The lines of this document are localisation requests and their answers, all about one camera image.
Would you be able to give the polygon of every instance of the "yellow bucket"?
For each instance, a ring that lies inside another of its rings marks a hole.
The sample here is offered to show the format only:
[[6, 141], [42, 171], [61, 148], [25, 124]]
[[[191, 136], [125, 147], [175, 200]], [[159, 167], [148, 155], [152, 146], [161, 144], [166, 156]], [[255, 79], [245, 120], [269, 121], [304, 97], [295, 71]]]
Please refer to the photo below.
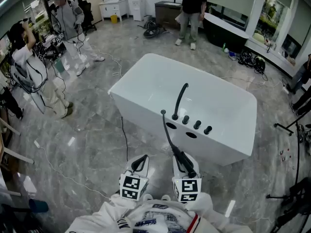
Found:
[[111, 18], [112, 23], [118, 23], [118, 16], [117, 15], [112, 15], [110, 18]]

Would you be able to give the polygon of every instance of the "bathtub drain hole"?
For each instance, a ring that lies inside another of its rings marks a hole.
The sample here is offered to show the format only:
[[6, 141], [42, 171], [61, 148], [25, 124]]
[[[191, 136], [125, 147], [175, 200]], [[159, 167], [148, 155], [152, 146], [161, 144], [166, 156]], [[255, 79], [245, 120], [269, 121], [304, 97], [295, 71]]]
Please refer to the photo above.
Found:
[[187, 132], [186, 135], [189, 136], [192, 139], [197, 138], [197, 136], [194, 133], [191, 133], [191, 132]]
[[171, 128], [172, 130], [177, 129], [177, 127], [176, 127], [175, 125], [173, 125], [172, 123], [170, 123], [170, 122], [167, 122], [167, 123], [166, 123], [166, 126], [169, 127], [169, 128]]

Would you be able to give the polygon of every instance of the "white bathtub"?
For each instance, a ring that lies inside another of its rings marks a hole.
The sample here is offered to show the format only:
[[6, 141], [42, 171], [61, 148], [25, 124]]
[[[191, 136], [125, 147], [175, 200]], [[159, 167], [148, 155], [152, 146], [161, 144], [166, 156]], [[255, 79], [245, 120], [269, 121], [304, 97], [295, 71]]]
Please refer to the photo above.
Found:
[[[177, 121], [172, 120], [181, 88], [189, 84], [180, 102]], [[156, 54], [143, 56], [108, 92], [122, 116], [166, 140], [161, 110], [175, 145], [187, 153], [222, 166], [252, 154], [257, 100], [249, 92], [207, 72]], [[190, 117], [187, 125], [184, 116]], [[200, 120], [201, 127], [193, 128]], [[209, 135], [204, 129], [212, 126]], [[186, 133], [193, 133], [196, 139]]]

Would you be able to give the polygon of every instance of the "black faucet spout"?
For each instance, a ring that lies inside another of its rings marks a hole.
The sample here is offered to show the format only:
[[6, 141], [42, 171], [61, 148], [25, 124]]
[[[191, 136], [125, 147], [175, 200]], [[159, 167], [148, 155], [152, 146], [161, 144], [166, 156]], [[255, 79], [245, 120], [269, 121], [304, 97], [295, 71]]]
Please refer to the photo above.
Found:
[[174, 114], [172, 115], [172, 119], [174, 121], [176, 121], [178, 119], [178, 108], [179, 108], [179, 104], [180, 104], [180, 101], [184, 95], [184, 92], [186, 90], [186, 88], [189, 87], [189, 84], [188, 83], [185, 83], [183, 88], [181, 89], [180, 93], [179, 93], [179, 96], [178, 96], [178, 99], [177, 99], [177, 102], [176, 102], [176, 106], [175, 106], [175, 112]]

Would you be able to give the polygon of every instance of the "black bathtub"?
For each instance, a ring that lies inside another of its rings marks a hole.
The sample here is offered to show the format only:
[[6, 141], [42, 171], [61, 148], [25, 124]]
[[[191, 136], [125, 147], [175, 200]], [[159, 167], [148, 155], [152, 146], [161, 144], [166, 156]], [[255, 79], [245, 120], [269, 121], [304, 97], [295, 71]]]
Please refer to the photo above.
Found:
[[244, 31], [209, 13], [205, 13], [203, 26], [210, 43], [221, 48], [225, 43], [232, 52], [241, 52], [249, 38]]

